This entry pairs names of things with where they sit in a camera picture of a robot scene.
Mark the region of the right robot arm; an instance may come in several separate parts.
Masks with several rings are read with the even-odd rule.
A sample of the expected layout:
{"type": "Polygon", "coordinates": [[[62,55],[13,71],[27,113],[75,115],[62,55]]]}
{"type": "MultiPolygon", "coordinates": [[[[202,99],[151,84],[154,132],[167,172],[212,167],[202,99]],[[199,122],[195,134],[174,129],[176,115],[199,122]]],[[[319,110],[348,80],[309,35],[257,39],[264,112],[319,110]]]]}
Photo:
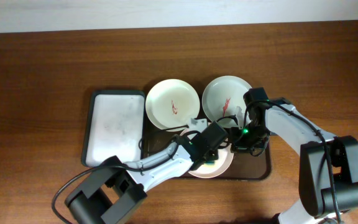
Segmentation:
{"type": "Polygon", "coordinates": [[[319,128],[287,99],[269,99],[263,88],[251,88],[243,99],[232,150],[257,157],[276,134],[300,157],[299,200],[272,223],[342,223],[343,213],[358,208],[358,140],[319,128]]]}

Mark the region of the cream plate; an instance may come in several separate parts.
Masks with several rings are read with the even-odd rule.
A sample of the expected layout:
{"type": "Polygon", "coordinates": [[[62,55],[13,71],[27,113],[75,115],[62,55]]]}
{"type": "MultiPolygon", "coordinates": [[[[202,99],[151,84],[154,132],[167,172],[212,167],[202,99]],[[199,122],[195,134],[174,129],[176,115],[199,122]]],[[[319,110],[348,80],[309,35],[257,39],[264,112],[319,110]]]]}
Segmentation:
{"type": "Polygon", "coordinates": [[[150,122],[159,129],[183,129],[200,112],[200,98],[187,82],[168,79],[154,85],[145,100],[150,122]]]}

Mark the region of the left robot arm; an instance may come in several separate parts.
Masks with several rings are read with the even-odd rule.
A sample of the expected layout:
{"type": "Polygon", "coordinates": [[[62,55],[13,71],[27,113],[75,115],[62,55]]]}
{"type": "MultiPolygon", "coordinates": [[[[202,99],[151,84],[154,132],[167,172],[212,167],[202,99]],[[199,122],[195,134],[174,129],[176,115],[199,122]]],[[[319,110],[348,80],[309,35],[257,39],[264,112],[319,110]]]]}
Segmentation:
{"type": "Polygon", "coordinates": [[[125,223],[147,198],[147,191],[204,164],[228,133],[217,122],[197,122],[175,134],[164,149],[145,159],[122,163],[116,156],[88,169],[89,176],[65,199],[78,223],[125,223]]]}

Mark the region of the white pinkish plate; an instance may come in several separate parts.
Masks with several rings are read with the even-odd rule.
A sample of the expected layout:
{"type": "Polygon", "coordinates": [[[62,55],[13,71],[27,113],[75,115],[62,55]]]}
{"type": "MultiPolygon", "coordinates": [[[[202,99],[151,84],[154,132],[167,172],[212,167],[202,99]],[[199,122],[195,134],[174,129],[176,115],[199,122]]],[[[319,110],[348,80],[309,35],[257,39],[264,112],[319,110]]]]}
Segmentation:
{"type": "Polygon", "coordinates": [[[225,142],[221,146],[225,146],[223,149],[218,149],[218,164],[215,166],[206,166],[203,164],[198,169],[188,171],[188,173],[194,177],[202,179],[210,179],[223,174],[231,165],[234,158],[234,154],[231,152],[231,144],[225,142]]]}

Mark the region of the green and yellow sponge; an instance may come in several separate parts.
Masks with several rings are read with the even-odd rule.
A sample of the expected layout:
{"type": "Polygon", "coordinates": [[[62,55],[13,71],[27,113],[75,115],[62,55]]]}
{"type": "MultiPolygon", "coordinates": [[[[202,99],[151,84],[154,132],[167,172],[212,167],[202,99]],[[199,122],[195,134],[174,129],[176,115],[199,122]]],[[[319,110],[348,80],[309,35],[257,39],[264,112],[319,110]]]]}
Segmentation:
{"type": "Polygon", "coordinates": [[[215,166],[218,164],[217,160],[212,160],[212,161],[206,161],[204,163],[206,166],[215,166]]]}

